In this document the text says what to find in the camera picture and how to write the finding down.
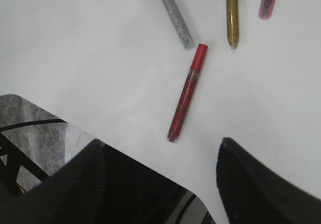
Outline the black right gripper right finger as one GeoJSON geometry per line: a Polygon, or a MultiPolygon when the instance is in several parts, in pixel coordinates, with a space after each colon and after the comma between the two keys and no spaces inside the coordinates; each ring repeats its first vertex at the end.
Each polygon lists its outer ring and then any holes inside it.
{"type": "Polygon", "coordinates": [[[320,199],[271,171],[231,138],[222,139],[216,182],[229,223],[320,223],[320,199]]]}

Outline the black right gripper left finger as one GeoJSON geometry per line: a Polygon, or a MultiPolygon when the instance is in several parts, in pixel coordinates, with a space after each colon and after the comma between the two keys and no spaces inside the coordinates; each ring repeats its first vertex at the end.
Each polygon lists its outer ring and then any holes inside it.
{"type": "Polygon", "coordinates": [[[1,223],[95,223],[106,179],[103,147],[91,141],[44,182],[1,204],[1,223]]]}

